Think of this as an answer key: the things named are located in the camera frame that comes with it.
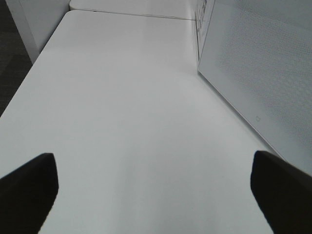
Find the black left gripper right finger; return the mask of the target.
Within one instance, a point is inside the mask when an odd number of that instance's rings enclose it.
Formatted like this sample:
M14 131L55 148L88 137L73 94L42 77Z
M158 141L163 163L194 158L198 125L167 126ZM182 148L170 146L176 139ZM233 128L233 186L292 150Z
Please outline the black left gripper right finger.
M312 232L312 178L267 151L256 151L251 191L275 234Z

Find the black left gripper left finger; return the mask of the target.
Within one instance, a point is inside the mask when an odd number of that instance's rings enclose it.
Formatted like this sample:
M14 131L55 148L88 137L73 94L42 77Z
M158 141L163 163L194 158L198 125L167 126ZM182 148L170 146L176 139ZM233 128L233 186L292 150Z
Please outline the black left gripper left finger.
M37 234L59 191L53 153L41 154L0 179L0 232Z

